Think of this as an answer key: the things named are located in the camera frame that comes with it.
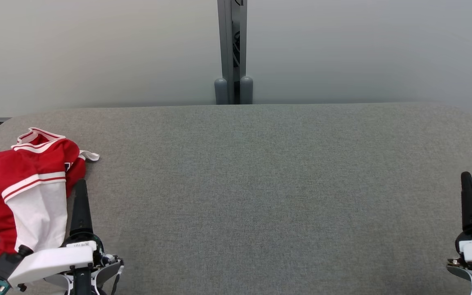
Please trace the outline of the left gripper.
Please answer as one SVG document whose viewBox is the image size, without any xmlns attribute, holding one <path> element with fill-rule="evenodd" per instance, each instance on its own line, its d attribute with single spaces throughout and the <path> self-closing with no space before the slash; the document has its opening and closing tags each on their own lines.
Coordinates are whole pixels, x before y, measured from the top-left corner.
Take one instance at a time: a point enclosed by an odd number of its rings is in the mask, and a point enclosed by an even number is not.
<svg viewBox="0 0 472 295">
<path fill-rule="evenodd" d="M 45 282 L 64 290 L 65 295 L 105 295 L 104 284 L 114 279 L 111 295 L 116 293 L 120 275 L 124 269 L 124 260 L 119 256 L 105 254 L 104 246 L 93 234 L 93 224 L 89 205 L 89 196 L 85 179 L 75 184 L 75 198 L 70 223 L 70 233 L 62 244 L 63 247 L 91 246 L 93 263 L 85 267 L 57 273 L 45 278 Z"/>
</svg>

